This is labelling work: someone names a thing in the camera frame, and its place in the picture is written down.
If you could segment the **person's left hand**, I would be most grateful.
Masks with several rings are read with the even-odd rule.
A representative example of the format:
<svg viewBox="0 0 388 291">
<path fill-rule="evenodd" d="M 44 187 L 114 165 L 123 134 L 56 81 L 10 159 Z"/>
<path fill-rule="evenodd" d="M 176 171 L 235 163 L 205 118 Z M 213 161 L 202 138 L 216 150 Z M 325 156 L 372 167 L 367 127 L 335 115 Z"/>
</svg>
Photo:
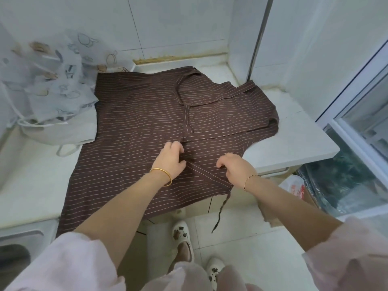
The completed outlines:
<svg viewBox="0 0 388 291">
<path fill-rule="evenodd" d="M 170 142 L 168 141 L 159 155 L 153 162 L 152 168 L 161 168 L 169 172 L 172 177 L 172 180 L 177 178 L 186 167 L 179 167 L 178 163 L 180 160 L 181 154 L 184 152 L 182 144 L 178 141 Z M 163 172 L 154 171 L 152 175 L 158 175 L 162 182 L 168 181 L 168 177 Z"/>
</svg>

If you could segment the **person's right hand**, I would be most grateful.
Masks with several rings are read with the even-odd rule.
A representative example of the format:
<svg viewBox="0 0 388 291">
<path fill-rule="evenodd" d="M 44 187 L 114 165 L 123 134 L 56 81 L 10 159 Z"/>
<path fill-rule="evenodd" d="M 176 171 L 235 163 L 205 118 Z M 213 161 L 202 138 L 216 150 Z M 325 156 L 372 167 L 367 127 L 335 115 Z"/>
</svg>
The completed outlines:
<svg viewBox="0 0 388 291">
<path fill-rule="evenodd" d="M 240 189 L 246 190 L 247 181 L 257 176 L 255 168 L 241 156 L 234 153 L 226 153 L 219 157 L 218 161 L 226 163 L 226 177 L 229 182 Z"/>
</svg>

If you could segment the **brown striped garment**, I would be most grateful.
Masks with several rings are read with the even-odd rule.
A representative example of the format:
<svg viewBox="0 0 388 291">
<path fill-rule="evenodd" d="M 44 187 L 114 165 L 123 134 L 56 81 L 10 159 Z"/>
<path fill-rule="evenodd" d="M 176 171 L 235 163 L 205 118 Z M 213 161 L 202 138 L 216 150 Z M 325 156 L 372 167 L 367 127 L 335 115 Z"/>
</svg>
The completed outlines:
<svg viewBox="0 0 388 291">
<path fill-rule="evenodd" d="M 95 95 L 97 134 L 82 146 L 70 176 L 57 236 L 70 232 L 151 169 L 166 142 L 184 148 L 186 169 L 161 189 L 143 219 L 216 195 L 232 185 L 216 161 L 243 156 L 279 130 L 275 105 L 249 81 L 215 83 L 192 66 L 159 73 L 100 73 Z"/>
</svg>

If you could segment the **person's left forearm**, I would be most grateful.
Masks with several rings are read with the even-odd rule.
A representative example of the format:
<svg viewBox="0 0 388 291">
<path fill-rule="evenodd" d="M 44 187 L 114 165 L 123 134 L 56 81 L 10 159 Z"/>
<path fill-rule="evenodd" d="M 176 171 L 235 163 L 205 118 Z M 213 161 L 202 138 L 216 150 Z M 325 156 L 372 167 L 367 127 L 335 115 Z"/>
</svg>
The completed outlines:
<svg viewBox="0 0 388 291">
<path fill-rule="evenodd" d="M 150 173 L 119 193 L 88 217 L 74 232 L 100 240 L 117 269 L 123 260 L 149 203 L 164 182 Z"/>
</svg>

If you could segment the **person's right forearm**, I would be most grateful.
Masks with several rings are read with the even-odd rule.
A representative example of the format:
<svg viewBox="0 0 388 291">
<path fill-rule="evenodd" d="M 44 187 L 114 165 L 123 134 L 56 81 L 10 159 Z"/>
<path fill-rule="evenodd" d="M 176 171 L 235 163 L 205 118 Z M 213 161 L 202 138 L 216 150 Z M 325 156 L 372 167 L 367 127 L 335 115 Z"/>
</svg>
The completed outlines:
<svg viewBox="0 0 388 291">
<path fill-rule="evenodd" d="M 305 252 L 327 241 L 343 224 L 260 176 L 251 177 L 245 189 L 274 213 Z"/>
</svg>

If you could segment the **gold bangle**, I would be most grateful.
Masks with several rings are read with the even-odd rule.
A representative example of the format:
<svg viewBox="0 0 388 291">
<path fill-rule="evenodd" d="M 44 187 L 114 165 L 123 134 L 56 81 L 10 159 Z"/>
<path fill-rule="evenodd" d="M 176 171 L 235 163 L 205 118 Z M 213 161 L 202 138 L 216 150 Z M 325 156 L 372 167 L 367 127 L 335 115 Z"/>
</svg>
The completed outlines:
<svg viewBox="0 0 388 291">
<path fill-rule="evenodd" d="M 163 172 L 166 177 L 168 177 L 168 181 L 166 181 L 163 185 L 163 187 L 169 187 L 170 185 L 172 185 L 172 177 L 171 175 L 169 174 L 168 171 L 164 170 L 164 169 L 161 169 L 161 168 L 152 168 L 149 173 L 152 174 L 154 171 L 158 171 L 158 172 Z"/>
</svg>

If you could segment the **white slipper with charms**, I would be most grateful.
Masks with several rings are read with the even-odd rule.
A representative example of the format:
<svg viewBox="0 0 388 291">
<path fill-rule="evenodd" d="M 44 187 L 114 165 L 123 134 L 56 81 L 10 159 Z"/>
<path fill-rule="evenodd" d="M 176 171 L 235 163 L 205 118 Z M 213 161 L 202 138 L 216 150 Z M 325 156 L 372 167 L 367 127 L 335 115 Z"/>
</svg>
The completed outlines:
<svg viewBox="0 0 388 291">
<path fill-rule="evenodd" d="M 211 257 L 211 259 L 208 261 L 208 264 L 206 266 L 206 274 L 211 284 L 213 285 L 217 284 L 218 275 L 223 270 L 224 267 L 225 267 L 225 264 L 221 259 L 217 257 Z"/>
<path fill-rule="evenodd" d="M 172 228 L 172 238 L 177 249 L 182 243 L 187 244 L 188 250 L 190 253 L 190 259 L 188 262 L 193 263 L 194 258 L 194 249 L 191 243 L 190 231 L 187 223 L 184 220 L 178 221 Z"/>
</svg>

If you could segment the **white plastic bag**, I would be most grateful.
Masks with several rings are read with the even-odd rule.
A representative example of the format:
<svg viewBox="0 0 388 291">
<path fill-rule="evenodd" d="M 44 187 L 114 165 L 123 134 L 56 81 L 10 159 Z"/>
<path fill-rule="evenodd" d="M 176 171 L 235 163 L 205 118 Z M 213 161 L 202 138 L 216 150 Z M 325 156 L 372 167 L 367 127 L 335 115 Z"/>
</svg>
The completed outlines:
<svg viewBox="0 0 388 291">
<path fill-rule="evenodd" d="M 297 196 L 299 199 L 304 199 L 305 183 L 304 180 L 298 175 L 290 175 L 283 180 L 279 187 L 285 191 Z"/>
</svg>

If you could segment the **dark green plastic sheet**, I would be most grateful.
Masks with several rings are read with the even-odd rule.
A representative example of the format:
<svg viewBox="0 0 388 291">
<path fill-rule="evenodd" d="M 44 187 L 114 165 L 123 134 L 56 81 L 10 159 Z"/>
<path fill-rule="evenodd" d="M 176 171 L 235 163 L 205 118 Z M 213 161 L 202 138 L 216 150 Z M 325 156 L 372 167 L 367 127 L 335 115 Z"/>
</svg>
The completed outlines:
<svg viewBox="0 0 388 291">
<path fill-rule="evenodd" d="M 350 149 L 302 165 L 296 172 L 324 212 L 343 216 L 388 204 L 388 189 Z"/>
</svg>

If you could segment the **grey metal corner strip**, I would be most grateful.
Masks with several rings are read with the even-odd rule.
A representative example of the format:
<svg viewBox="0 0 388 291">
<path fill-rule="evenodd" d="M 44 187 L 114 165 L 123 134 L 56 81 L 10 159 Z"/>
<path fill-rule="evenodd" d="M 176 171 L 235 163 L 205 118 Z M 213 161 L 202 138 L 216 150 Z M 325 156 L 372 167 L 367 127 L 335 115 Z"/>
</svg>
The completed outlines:
<svg viewBox="0 0 388 291">
<path fill-rule="evenodd" d="M 253 70 L 255 68 L 256 58 L 257 58 L 257 55 L 258 55 L 258 52 L 259 52 L 259 49 L 260 49 L 262 38 L 264 36 L 265 28 L 266 28 L 266 25 L 267 25 L 267 22 L 268 22 L 268 18 L 269 18 L 269 15 L 270 15 L 270 11 L 272 9 L 273 2 L 274 2 L 274 0 L 267 0 L 266 7 L 265 7 L 265 10 L 264 10 L 264 14 L 263 14 L 263 19 L 261 21 L 261 25 L 260 25 L 260 29 L 259 29 L 259 33 L 258 33 L 258 37 L 257 37 L 256 43 L 255 43 L 255 48 L 254 48 L 253 55 L 252 55 L 252 58 L 251 58 L 251 62 L 250 62 L 250 66 L 249 66 L 246 82 L 251 80 L 251 75 L 252 75 Z"/>
</svg>

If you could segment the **white fabric bag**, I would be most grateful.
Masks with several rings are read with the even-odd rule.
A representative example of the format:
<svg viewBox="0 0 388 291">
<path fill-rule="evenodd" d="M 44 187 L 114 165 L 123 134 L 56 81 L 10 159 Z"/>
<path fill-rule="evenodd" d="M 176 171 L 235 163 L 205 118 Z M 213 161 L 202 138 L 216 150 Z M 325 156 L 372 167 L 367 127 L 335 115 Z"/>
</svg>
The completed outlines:
<svg viewBox="0 0 388 291">
<path fill-rule="evenodd" d="M 29 138 L 42 144 L 58 146 L 56 155 L 59 157 L 70 156 L 83 144 L 94 142 L 98 127 L 95 109 L 65 121 L 55 119 L 46 124 L 32 124 L 20 119 L 17 123 Z"/>
</svg>

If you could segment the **sheer white printed cloth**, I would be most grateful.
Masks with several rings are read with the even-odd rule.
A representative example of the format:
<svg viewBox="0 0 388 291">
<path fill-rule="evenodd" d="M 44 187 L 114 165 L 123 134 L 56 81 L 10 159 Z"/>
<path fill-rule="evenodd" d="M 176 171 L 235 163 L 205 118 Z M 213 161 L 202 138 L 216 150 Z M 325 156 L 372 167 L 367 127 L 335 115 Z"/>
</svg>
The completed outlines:
<svg viewBox="0 0 388 291">
<path fill-rule="evenodd" d="M 118 69 L 118 51 L 83 31 L 27 44 L 0 23 L 0 115 L 25 127 L 65 124 L 98 102 L 98 73 Z"/>
</svg>

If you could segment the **light pink clothing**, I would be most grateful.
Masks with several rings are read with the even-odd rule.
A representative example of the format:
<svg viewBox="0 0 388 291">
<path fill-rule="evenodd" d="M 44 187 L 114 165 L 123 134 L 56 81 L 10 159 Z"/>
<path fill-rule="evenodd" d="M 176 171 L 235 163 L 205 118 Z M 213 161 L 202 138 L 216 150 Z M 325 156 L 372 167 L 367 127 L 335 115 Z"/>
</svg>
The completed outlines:
<svg viewBox="0 0 388 291">
<path fill-rule="evenodd" d="M 388 239 L 363 221 L 349 217 L 303 259 L 319 291 L 388 291 Z M 126 291 L 99 240 L 77 233 L 61 235 L 5 291 Z M 195 263 L 180 262 L 140 291 L 263 291 L 245 283 L 231 266 L 210 274 Z"/>
</svg>

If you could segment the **grey washing machine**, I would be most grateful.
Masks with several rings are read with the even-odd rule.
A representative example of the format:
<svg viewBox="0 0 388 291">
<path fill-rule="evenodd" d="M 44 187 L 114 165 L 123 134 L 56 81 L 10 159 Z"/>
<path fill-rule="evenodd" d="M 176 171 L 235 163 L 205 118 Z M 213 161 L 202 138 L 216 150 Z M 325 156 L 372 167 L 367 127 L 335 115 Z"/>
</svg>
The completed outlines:
<svg viewBox="0 0 388 291">
<path fill-rule="evenodd" d="M 0 291 L 52 243 L 58 224 L 58 219 L 50 219 L 0 229 Z"/>
</svg>

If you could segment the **white window frame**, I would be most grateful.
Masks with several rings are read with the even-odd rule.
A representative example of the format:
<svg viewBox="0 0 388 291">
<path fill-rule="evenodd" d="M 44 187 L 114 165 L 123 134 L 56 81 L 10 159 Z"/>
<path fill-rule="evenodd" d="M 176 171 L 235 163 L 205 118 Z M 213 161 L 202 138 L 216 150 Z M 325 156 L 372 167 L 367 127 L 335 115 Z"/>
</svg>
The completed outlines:
<svg viewBox="0 0 388 291">
<path fill-rule="evenodd" d="M 350 148 L 388 189 L 388 40 L 317 123 L 340 149 Z M 337 218 L 387 213 L 388 204 Z"/>
</svg>

